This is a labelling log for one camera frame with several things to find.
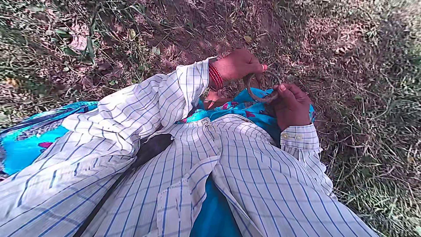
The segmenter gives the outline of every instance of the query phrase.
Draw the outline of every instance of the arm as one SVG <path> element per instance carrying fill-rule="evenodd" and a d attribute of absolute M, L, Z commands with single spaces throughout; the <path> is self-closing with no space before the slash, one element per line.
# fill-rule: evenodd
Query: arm
<path fill-rule="evenodd" d="M 274 102 L 278 126 L 281 128 L 281 149 L 295 157 L 314 177 L 322 191 L 335 198 L 333 184 L 325 174 L 326 166 L 320 162 L 316 128 L 309 118 L 309 97 L 294 84 L 281 84 L 274 88 L 280 98 Z"/>
<path fill-rule="evenodd" d="M 63 125 L 70 132 L 0 184 L 0 210 L 7 210 L 1 213 L 0 229 L 33 225 L 42 218 L 32 219 L 45 210 L 47 218 L 53 213 L 75 219 L 88 215 L 133 162 L 139 140 L 187 116 L 207 85 L 205 60 L 152 76 L 103 98 L 96 110 L 66 118 Z M 89 199 L 90 208 L 70 213 L 69 206 L 77 206 L 81 197 Z"/>

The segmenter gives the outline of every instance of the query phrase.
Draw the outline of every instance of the hand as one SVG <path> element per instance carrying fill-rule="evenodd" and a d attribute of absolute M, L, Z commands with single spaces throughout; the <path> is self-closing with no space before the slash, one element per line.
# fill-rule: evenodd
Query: hand
<path fill-rule="evenodd" d="M 267 70 L 267 65 L 260 64 L 259 59 L 246 49 L 237 49 L 226 57 L 212 63 L 224 81 L 239 79 L 249 73 L 255 73 L 260 83 L 262 73 Z"/>
<path fill-rule="evenodd" d="M 271 104 L 274 106 L 278 126 L 283 131 L 289 126 L 311 124 L 309 116 L 310 98 L 294 84 L 282 83 L 273 87 L 279 97 Z"/>

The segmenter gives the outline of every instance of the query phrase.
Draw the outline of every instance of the red bangle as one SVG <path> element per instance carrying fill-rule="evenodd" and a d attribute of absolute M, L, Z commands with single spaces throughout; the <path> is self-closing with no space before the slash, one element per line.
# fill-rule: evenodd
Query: red bangle
<path fill-rule="evenodd" d="M 212 64 L 209 64 L 209 76 L 214 81 L 217 90 L 223 88 L 224 81 L 222 80 L 218 70 Z"/>

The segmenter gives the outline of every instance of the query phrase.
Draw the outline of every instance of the striped shirt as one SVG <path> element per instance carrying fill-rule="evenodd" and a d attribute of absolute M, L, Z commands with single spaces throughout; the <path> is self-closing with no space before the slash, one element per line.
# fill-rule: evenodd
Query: striped shirt
<path fill-rule="evenodd" d="M 1 236 L 72 236 L 140 139 L 162 133 L 172 144 L 120 183 L 83 236 L 188 236 L 210 175 L 243 236 L 376 236 L 332 194 L 312 124 L 287 128 L 280 144 L 234 114 L 174 124 L 208 81 L 208 59 L 178 66 L 66 118 L 70 132 L 0 183 Z"/>

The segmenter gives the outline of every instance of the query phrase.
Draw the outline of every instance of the dirt ground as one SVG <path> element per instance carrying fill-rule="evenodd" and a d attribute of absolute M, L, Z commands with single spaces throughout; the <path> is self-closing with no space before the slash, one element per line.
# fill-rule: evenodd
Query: dirt ground
<path fill-rule="evenodd" d="M 279 77 L 309 94 L 338 198 L 381 236 L 421 236 L 419 0 L 0 0 L 0 11 L 1 126 L 247 48 L 269 65 L 263 89 Z"/>

